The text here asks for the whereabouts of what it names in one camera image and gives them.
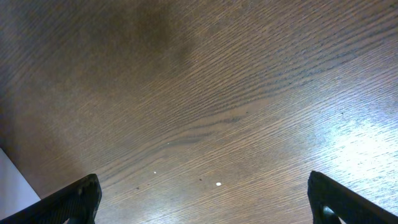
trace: black plastic part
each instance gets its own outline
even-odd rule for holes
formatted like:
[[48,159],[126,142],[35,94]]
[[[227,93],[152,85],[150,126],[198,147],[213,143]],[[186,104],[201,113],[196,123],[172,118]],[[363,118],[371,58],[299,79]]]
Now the black plastic part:
[[96,174],[70,184],[45,199],[0,221],[9,223],[92,224],[102,197]]
[[326,175],[312,171],[308,180],[314,224],[398,223],[398,217]]

